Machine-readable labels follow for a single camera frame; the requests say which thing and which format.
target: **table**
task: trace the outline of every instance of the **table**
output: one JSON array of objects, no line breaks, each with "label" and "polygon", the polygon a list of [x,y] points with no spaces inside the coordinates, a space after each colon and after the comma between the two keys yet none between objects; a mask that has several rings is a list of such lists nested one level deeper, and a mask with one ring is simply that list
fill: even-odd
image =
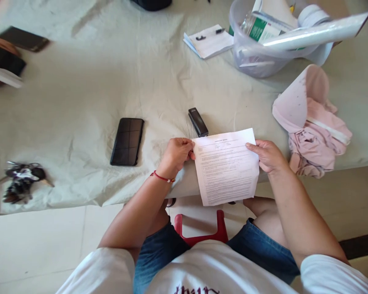
[{"label": "table", "polygon": [[[0,88],[0,178],[7,160],[42,164],[55,188],[37,183],[26,205],[1,203],[0,214],[128,201],[157,167],[171,137],[196,136],[187,115],[196,107],[210,134],[252,127],[289,155],[286,131],[271,113],[277,95],[305,69],[294,60],[256,80],[237,71],[232,53],[199,59],[182,41],[220,24],[231,0],[174,0],[146,12],[129,0],[1,0],[0,31],[13,25],[53,42],[28,63],[21,89]],[[368,0],[347,2],[351,13]],[[335,47],[323,66],[330,100],[353,132],[336,169],[368,165],[368,22]],[[112,167],[120,118],[145,120],[138,165]],[[199,194],[194,163],[185,165],[170,197]]]}]

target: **pink fabric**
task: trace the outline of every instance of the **pink fabric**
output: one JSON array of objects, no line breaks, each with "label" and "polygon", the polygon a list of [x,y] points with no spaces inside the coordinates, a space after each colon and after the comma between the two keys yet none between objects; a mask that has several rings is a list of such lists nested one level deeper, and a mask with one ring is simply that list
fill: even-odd
[{"label": "pink fabric", "polygon": [[290,167],[298,175],[321,178],[333,170],[335,156],[345,153],[352,137],[334,115],[328,90],[325,72],[310,65],[273,104],[275,119],[289,132]]}]

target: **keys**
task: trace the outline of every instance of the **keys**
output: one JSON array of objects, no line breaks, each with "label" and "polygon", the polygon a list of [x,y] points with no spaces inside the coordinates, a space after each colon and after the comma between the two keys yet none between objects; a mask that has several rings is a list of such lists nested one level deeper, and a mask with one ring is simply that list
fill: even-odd
[{"label": "keys", "polygon": [[12,179],[11,185],[7,188],[3,202],[5,203],[27,203],[33,197],[30,195],[30,187],[35,182],[42,182],[54,187],[47,180],[46,173],[39,163],[15,163],[8,161],[11,167],[5,171],[6,176],[0,179],[0,184]]}]

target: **left hand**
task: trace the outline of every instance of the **left hand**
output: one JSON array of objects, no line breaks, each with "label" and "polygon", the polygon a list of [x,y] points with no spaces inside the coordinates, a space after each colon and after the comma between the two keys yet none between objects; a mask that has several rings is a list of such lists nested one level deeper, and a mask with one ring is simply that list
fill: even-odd
[{"label": "left hand", "polygon": [[194,146],[195,142],[187,138],[170,139],[157,169],[157,174],[163,178],[175,178],[177,173],[183,168],[184,161],[195,160]]}]

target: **tile floor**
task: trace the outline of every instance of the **tile floor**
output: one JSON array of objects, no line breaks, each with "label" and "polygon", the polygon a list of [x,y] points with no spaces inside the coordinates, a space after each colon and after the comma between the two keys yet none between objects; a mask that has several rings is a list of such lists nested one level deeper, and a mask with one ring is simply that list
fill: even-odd
[{"label": "tile floor", "polygon": [[[336,171],[304,184],[339,240],[368,234],[368,167]],[[258,196],[272,197],[269,183],[259,184]],[[0,216],[0,294],[52,294],[100,241],[123,205],[76,207]],[[213,234],[216,210],[225,212],[231,238],[253,216],[242,206],[202,207],[200,197],[177,200],[168,212],[181,213],[186,237]],[[368,257],[352,261],[368,276]],[[299,280],[295,288],[300,289]]]}]

